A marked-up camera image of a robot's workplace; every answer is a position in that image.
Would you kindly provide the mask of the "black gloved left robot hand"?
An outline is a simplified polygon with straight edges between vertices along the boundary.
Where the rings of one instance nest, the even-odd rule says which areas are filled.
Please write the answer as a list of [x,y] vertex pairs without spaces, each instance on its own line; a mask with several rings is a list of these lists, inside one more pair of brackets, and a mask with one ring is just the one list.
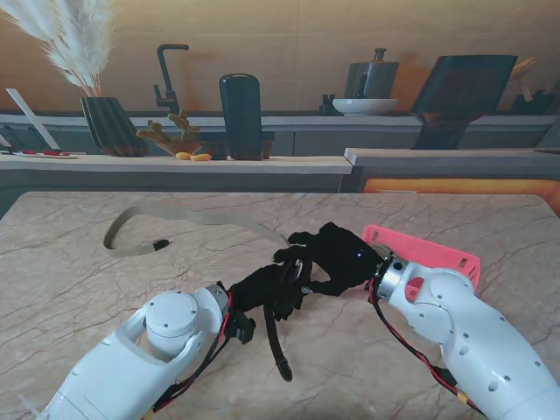
[[230,287],[233,308],[248,312],[266,306],[275,321],[286,320],[294,310],[301,309],[305,296],[302,288],[310,285],[311,273],[312,262],[306,259],[262,267]]

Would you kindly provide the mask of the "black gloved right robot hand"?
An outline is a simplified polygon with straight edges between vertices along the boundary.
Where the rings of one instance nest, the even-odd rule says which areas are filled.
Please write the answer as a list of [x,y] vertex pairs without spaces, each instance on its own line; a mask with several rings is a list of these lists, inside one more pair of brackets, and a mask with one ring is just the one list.
[[288,238],[290,246],[273,255],[275,263],[293,259],[310,260],[328,276],[326,282],[310,282],[313,293],[337,297],[347,289],[369,282],[383,258],[353,232],[333,222],[317,234],[296,232]]

